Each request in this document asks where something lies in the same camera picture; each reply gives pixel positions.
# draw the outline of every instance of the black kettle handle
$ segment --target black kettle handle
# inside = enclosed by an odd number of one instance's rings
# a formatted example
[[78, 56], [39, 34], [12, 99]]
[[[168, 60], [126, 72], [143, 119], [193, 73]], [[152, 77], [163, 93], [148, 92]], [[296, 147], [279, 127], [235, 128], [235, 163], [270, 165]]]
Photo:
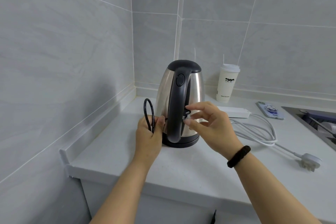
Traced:
[[179, 67], [174, 72], [167, 121], [167, 138], [171, 143], [177, 143], [181, 139], [184, 103], [186, 102], [190, 74], [191, 70], [187, 67]]

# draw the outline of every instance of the kettle power button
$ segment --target kettle power button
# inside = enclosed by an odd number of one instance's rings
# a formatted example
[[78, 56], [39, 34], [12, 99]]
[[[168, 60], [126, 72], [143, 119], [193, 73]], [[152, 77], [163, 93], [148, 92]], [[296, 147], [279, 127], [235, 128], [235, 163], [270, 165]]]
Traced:
[[176, 78], [176, 84], [177, 84], [177, 86], [181, 87], [183, 85], [183, 83], [184, 83], [184, 80], [185, 80], [184, 75], [183, 74], [179, 74], [177, 76], [177, 78]]

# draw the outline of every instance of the white countertop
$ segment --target white countertop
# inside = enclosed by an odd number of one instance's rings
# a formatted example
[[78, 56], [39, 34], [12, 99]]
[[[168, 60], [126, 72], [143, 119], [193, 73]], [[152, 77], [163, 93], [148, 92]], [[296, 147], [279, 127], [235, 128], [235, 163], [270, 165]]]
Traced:
[[[210, 97], [207, 98], [217, 105], [225, 105]], [[95, 174], [120, 176], [134, 153], [135, 130], [138, 120], [144, 115], [144, 99], [136, 97], [71, 162], [71, 166], [78, 170], [93, 171], [90, 173], [90, 180], [93, 181], [95, 178], [92, 176]], [[226, 106], [242, 107], [252, 113], [261, 114], [256, 102], [257, 100], [235, 97]], [[300, 108], [304, 106], [276, 102], [273, 104], [285, 115], [285, 120], [269, 119], [275, 127], [279, 144], [297, 153], [310, 153], [321, 158], [323, 161], [321, 167], [313, 173], [301, 168], [295, 156], [281, 149], [267, 148], [242, 138], [240, 140], [243, 144], [251, 146], [252, 153], [317, 218], [336, 223], [336, 151], [281, 108], [281, 106]], [[254, 117], [242, 121], [265, 126], [262, 121]], [[210, 149], [202, 138], [189, 148], [176, 149], [163, 146], [146, 179], [146, 186], [151, 185], [170, 188], [177, 192], [186, 191], [207, 198], [250, 204], [235, 170], [228, 168], [226, 159]]]

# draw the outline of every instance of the hand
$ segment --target hand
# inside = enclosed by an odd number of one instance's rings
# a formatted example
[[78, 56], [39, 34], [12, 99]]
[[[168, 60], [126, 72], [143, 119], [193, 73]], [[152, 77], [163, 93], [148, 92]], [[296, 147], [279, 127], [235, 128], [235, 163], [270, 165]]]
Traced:
[[[230, 160], [239, 151], [243, 144], [238, 140], [229, 116], [211, 102], [199, 102], [187, 105], [188, 110], [199, 110], [191, 115], [191, 119], [184, 120], [190, 129], [195, 130], [204, 141], [219, 154]], [[206, 121], [198, 123], [196, 119]]]
[[135, 154], [133, 161], [145, 166], [147, 171], [160, 153], [162, 147], [162, 131], [165, 124], [165, 116], [155, 117], [154, 133], [149, 131], [145, 116], [138, 122], [135, 136]]

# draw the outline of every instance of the white cable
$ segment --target white cable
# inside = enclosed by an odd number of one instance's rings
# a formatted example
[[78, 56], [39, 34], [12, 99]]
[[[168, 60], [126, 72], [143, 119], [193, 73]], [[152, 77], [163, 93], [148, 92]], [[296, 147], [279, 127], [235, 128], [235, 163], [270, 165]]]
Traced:
[[[271, 128], [271, 132], [268, 131], [267, 129], [254, 125], [254, 124], [250, 124], [250, 123], [242, 123], [236, 119], [230, 119], [232, 124], [238, 124], [240, 126], [242, 126], [243, 128], [247, 129], [252, 135], [249, 134], [245, 134], [243, 132], [237, 131], [235, 130], [234, 132], [236, 133], [237, 136], [245, 138], [247, 140], [250, 141], [255, 141], [261, 145], [264, 146], [278, 146], [280, 148], [282, 148], [283, 150], [288, 151], [289, 153], [293, 154], [294, 156], [301, 158], [301, 166], [310, 170], [310, 171], [314, 171], [315, 168], [319, 168], [321, 165], [322, 160], [311, 155], [308, 153], [305, 153], [303, 155], [298, 154], [294, 151], [291, 151], [289, 149], [287, 149], [286, 147], [283, 147], [281, 145], [279, 145], [277, 143], [278, 139], [277, 139], [277, 134], [275, 132], [275, 129], [273, 127], [273, 125], [263, 116], [258, 115], [258, 114], [251, 114], [250, 116], [254, 116], [256, 118], [259, 118], [261, 120], [263, 120], [264, 122], [266, 122], [269, 127]], [[269, 137], [265, 137], [265, 135], [263, 135], [263, 133], [261, 131], [265, 131], [266, 133], [268, 133]]]

